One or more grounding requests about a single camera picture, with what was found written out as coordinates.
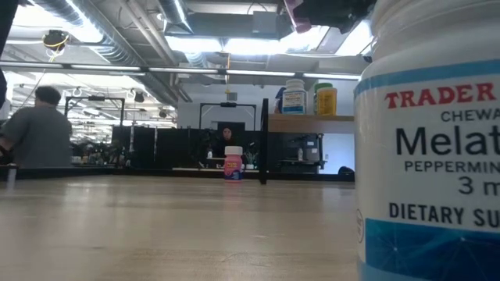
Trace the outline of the black round ceiling fixture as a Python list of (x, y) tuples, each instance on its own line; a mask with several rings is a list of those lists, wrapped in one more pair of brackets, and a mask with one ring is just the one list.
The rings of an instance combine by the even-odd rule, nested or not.
[(70, 35), (62, 30), (49, 30), (42, 38), (43, 45), (54, 51), (60, 52), (66, 47), (66, 42), (70, 39)]

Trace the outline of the small orange-capped bottle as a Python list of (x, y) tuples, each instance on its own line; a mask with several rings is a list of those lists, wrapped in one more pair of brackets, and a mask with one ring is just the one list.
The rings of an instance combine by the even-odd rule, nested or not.
[(337, 113), (337, 93), (334, 87), (322, 87), (316, 92), (317, 114), (335, 116)]

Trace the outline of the white melatonin bottle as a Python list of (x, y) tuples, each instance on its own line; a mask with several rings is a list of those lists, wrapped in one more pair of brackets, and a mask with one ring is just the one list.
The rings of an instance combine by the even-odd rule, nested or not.
[(283, 114), (306, 114), (305, 82), (300, 79), (288, 80), (282, 94), (281, 112)]
[(500, 281), (500, 0), (377, 0), (371, 30), (359, 281)]

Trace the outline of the wooden shelf black metal frame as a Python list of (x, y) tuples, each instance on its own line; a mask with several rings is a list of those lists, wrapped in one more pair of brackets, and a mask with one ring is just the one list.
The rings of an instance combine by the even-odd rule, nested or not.
[(257, 179), (262, 185), (267, 180), (301, 180), (301, 181), (355, 181), (354, 173), (341, 175), (321, 175), (312, 173), (273, 173), (269, 170), (269, 133), (353, 133), (353, 116), (315, 116), (315, 115), (283, 115), (270, 114), (270, 101), (262, 100), (259, 134), (259, 164)]

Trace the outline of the black metal rig frame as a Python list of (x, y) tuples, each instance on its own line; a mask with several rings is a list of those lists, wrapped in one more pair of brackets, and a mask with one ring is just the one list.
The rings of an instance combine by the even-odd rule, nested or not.
[[(283, 71), (260, 71), (241, 69), (196, 69), (181, 67), (150, 67), (150, 66), (107, 66), (107, 65), (85, 65), (52, 62), (21, 62), (21, 61), (0, 61), (0, 66), (4, 68), (27, 68), (31, 71), (36, 69), (53, 70), (61, 73), (64, 70), (77, 71), (85, 70), (91, 72), (112, 72), (122, 71), (125, 73), (175, 73), (175, 74), (218, 74), (228, 76), (270, 76), (285, 77), (290, 79), (320, 79), (320, 80), (354, 80), (360, 79), (359, 74), (351, 73), (303, 73), (303, 72), (283, 72)], [(290, 174), (290, 173), (269, 173), (268, 172), (268, 136), (271, 131), (271, 123), (276, 119), (270, 117), (268, 113), (269, 100), (262, 100), (261, 124), (259, 133), (259, 161), (258, 169), (248, 176), (250, 180), (258, 180), (265, 185), (268, 180), (305, 180), (305, 181), (332, 181), (332, 182), (352, 182), (353, 176), (339, 175), (316, 175), (313, 174)], [(17, 176), (21, 180), (62, 178), (70, 176), (172, 176), (172, 177), (194, 177), (194, 178), (214, 178), (218, 172), (194, 171), (194, 170), (173, 170), (173, 169), (120, 169), (120, 168), (50, 168), (50, 169), (25, 169)]]

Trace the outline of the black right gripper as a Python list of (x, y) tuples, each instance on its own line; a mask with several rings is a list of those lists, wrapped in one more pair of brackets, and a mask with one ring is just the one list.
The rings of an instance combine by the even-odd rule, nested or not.
[(293, 14), (312, 25), (334, 27), (345, 34), (364, 20), (376, 3), (377, 0), (302, 0)]

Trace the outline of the pink bottle white cap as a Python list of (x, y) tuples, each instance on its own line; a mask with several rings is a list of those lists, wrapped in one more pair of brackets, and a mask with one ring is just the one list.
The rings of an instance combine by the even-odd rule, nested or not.
[(241, 181), (243, 148), (239, 146), (226, 146), (224, 153), (224, 179), (226, 181)]

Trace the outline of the black partition panel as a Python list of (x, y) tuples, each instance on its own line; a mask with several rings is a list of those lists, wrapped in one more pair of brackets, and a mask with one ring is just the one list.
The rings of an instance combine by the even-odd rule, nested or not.
[(110, 154), (133, 169), (198, 168), (215, 139), (207, 129), (114, 126)]

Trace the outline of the green-capped clear bottle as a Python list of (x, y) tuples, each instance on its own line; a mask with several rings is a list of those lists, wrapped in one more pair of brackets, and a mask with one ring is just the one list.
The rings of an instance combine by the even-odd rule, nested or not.
[(313, 111), (314, 114), (317, 115), (317, 110), (318, 110), (318, 97), (317, 97), (317, 91), (322, 88), (331, 88), (333, 87), (333, 84), (331, 83), (318, 83), (314, 85), (314, 95), (313, 95)]

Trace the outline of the person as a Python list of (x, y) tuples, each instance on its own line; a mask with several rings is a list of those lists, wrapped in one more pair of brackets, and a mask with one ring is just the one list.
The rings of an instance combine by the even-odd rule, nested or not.
[(225, 148), (227, 146), (242, 146), (244, 135), (245, 131), (242, 128), (224, 127), (219, 138), (216, 140), (214, 155), (217, 158), (223, 158), (225, 156)]
[(67, 168), (72, 126), (57, 109), (61, 94), (50, 86), (34, 93), (34, 106), (17, 110), (0, 127), (0, 157), (10, 156), (21, 169)]

